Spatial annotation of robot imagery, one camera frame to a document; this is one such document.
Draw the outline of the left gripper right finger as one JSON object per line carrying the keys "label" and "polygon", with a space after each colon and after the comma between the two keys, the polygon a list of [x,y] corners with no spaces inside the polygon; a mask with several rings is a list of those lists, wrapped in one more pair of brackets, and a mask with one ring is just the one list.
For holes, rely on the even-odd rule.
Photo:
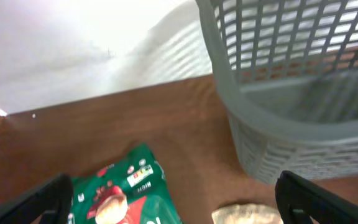
{"label": "left gripper right finger", "polygon": [[285,224],[358,224],[358,206],[285,170],[275,185],[275,199]]}

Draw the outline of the green Nescafe coffee bag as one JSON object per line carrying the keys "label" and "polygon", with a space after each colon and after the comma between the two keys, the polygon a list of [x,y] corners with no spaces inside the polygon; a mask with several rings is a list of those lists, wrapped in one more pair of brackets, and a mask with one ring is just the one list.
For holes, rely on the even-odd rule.
{"label": "green Nescafe coffee bag", "polygon": [[177,224],[182,220],[165,173],[148,145],[133,148],[96,174],[72,178],[68,224]]}

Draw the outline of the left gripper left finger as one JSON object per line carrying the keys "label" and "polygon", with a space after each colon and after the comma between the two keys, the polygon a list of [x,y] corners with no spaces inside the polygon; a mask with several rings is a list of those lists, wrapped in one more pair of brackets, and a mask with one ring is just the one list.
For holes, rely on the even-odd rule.
{"label": "left gripper left finger", "polygon": [[73,200],[73,184],[67,174],[60,174],[19,197],[0,205],[0,224],[65,224]]}

